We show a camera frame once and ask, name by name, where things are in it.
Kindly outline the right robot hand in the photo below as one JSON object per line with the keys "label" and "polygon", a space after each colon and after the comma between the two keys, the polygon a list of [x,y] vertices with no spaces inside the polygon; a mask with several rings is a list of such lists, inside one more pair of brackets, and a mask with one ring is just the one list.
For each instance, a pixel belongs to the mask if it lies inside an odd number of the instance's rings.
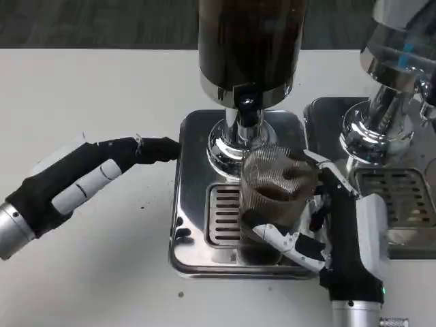
{"label": "right robot hand", "polygon": [[317,274],[333,301],[383,303],[387,207],[362,195],[329,159],[282,146],[241,166],[243,232]]}

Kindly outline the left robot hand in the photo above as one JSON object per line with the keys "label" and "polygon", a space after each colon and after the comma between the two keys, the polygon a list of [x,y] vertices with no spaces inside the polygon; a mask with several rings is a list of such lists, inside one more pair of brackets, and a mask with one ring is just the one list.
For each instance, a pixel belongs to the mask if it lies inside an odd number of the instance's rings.
{"label": "left robot hand", "polygon": [[181,145],[170,138],[121,138],[82,143],[44,170],[27,177],[5,201],[36,238],[65,223],[73,211],[136,164],[178,158]]}

